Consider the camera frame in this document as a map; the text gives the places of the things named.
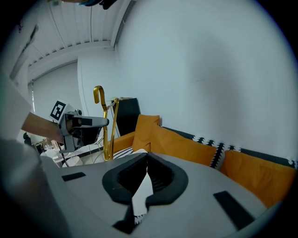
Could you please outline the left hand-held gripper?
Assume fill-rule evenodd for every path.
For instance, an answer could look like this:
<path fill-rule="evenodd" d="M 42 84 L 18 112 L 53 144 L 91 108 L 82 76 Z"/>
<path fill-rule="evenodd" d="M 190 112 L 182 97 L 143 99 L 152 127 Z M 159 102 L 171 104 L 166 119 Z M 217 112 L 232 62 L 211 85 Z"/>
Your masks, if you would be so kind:
<path fill-rule="evenodd" d="M 79 146 L 86 146 L 97 141 L 101 127 L 107 126 L 109 120 L 102 117 L 82 116 L 80 109 L 74 109 L 69 103 L 60 99 L 54 104 L 49 114 L 50 119 L 58 124 L 59 131 L 63 138 L 64 150 L 75 151 Z M 68 126 L 72 121 L 73 133 Z"/>

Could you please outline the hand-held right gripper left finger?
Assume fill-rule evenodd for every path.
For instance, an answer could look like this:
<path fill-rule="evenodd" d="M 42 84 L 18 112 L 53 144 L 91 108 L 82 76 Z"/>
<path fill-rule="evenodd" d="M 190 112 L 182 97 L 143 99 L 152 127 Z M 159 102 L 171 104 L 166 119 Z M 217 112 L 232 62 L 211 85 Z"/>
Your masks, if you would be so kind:
<path fill-rule="evenodd" d="M 91 165 L 58 168 L 42 156 L 54 214 L 47 227 L 55 238 L 131 238 L 114 224 L 124 219 L 128 205 L 114 202 L 102 185 L 104 174 L 123 163 L 134 162 L 143 153 Z"/>

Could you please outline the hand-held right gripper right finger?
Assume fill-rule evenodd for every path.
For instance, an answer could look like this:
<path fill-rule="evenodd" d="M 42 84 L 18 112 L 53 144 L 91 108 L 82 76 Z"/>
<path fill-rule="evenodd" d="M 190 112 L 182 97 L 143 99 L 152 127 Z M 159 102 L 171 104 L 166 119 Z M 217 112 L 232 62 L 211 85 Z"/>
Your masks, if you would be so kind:
<path fill-rule="evenodd" d="M 184 169 L 189 182 L 172 204 L 149 208 L 134 230 L 136 238 L 251 238 L 257 233 L 260 226 L 256 223 L 237 230 L 213 196 L 227 191 L 257 219 L 266 207 L 253 193 L 209 166 L 159 156 Z"/>

